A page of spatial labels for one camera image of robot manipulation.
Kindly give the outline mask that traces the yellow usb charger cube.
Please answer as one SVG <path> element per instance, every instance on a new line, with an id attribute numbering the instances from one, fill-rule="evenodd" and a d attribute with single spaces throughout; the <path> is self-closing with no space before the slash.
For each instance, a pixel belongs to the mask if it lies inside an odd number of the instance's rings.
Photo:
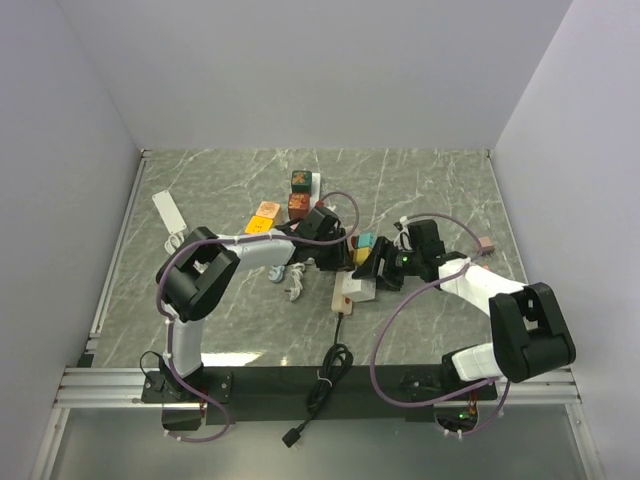
<path id="1" fill-rule="evenodd" d="M 356 267 L 363 265 L 372 252 L 371 247 L 360 247 L 352 251 L 352 260 Z"/>

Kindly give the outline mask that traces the teal usb charger cube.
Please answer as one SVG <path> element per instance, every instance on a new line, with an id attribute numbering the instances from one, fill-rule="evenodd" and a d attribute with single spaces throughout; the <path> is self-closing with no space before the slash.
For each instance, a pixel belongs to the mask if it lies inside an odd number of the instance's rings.
<path id="1" fill-rule="evenodd" d="M 362 233 L 358 235 L 356 238 L 355 248 L 356 249 L 372 248 L 375 244 L 375 241 L 376 241 L 376 237 L 373 233 L 370 233 L 370 232 Z"/>

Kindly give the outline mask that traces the beige power strip red sockets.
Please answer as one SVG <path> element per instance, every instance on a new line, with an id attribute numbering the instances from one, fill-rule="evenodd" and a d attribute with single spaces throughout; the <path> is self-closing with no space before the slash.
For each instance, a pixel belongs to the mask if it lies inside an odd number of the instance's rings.
<path id="1" fill-rule="evenodd" d="M 357 269 L 354 261 L 354 247 L 351 236 L 348 236 L 344 242 L 337 246 L 335 267 L 336 273 L 331 310 L 338 315 L 348 316 L 352 314 L 353 302 L 344 295 L 344 285 L 347 273 Z"/>

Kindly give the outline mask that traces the small white power strip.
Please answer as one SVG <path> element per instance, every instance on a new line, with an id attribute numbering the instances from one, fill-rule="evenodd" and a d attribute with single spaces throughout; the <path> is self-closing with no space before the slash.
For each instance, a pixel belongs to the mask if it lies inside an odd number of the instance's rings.
<path id="1" fill-rule="evenodd" d="M 187 224 L 168 190 L 153 194 L 152 201 L 168 232 L 164 248 L 168 254 L 173 254 L 185 240 Z"/>

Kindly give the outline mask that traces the white cube adapter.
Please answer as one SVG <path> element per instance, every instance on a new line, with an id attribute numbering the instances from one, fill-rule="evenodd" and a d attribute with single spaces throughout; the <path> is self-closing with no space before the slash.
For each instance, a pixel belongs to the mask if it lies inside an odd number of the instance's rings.
<path id="1" fill-rule="evenodd" d="M 354 303 L 372 301 L 376 296 L 376 283 L 372 279 L 354 279 L 353 273 L 348 272 L 342 281 L 341 293 Z"/>

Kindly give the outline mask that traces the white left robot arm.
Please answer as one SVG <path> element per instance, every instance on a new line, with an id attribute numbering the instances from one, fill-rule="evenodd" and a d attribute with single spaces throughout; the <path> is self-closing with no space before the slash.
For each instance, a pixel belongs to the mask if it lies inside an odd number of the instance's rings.
<path id="1" fill-rule="evenodd" d="M 193 230 L 156 274 L 156 306 L 167 328 L 159 361 L 166 392 L 186 402 L 204 390 L 204 320 L 235 274 L 309 259 L 321 271 L 349 271 L 354 268 L 349 245 L 338 216 L 323 206 L 259 234 L 218 236 L 206 227 Z"/>

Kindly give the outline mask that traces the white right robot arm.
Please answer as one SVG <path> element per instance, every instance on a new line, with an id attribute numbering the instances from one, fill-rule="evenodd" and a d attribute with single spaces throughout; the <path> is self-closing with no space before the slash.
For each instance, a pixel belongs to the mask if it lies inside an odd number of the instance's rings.
<path id="1" fill-rule="evenodd" d="M 353 273 L 373 280 L 381 290 L 397 292 L 407 277 L 455 295 L 488 316 L 491 341 L 442 357 L 439 387 L 460 399 L 474 381 L 504 377 L 519 383 L 576 360 L 576 348 L 552 288 L 542 282 L 526 285 L 501 277 L 468 256 L 448 252 L 432 219 L 405 219 L 400 226 L 408 243 L 385 237 Z"/>

